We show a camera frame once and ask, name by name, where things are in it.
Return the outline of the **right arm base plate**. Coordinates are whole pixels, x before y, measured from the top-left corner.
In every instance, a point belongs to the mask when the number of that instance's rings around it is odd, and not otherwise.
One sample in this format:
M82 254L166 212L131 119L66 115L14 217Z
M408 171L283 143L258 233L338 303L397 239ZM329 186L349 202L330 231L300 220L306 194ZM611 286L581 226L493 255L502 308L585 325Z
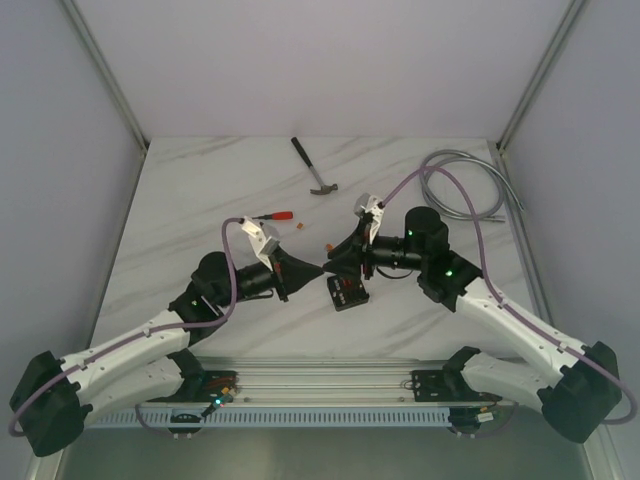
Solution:
M459 372L448 370L413 370L410 387L416 402L500 402L501 396L477 392Z

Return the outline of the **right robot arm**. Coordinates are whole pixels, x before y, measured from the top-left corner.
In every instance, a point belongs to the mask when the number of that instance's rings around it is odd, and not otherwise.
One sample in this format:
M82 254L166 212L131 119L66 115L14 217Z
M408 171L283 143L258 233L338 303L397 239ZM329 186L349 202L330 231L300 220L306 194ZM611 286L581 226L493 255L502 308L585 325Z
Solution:
M477 392L512 400L539 412L553 430L579 444L620 403L615 352L602 342L588 346L510 300L478 266L451 249L448 227L434 209L409 210L403 237L379 234L383 210L378 201L356 207L355 214L355 230L329 252L326 271L353 279L368 279L377 267L415 271L432 302L477 321L522 358L515 364L462 348L443 368L443 387L451 397Z

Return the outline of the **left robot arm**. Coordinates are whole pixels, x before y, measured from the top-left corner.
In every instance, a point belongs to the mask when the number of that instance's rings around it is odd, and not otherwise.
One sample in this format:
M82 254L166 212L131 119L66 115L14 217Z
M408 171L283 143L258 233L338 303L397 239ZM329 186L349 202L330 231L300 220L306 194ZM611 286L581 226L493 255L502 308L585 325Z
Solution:
M216 332L237 302L268 291L287 300L322 273L282 248L241 269L223 252L207 254L186 290L140 327L61 358L49 351L32 358L9 401L10 435L46 457L112 412L150 400L195 401L206 373L191 347Z

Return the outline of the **black fuse box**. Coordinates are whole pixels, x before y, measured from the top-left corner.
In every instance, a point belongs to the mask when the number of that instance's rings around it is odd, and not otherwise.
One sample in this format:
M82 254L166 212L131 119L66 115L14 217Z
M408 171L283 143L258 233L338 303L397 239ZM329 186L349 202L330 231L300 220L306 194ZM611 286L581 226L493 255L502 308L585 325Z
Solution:
M370 295L361 280L332 275L327 278L326 284L336 312L342 312L369 302Z

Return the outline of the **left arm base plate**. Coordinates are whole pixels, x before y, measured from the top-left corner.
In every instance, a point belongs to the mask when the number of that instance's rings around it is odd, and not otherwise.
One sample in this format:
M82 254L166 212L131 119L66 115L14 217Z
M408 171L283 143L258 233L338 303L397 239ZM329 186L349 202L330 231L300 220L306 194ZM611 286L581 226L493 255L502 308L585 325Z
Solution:
M174 394L162 400L169 403L211 402L222 395L224 388L233 390L237 382L238 374L234 370L208 370L187 378Z

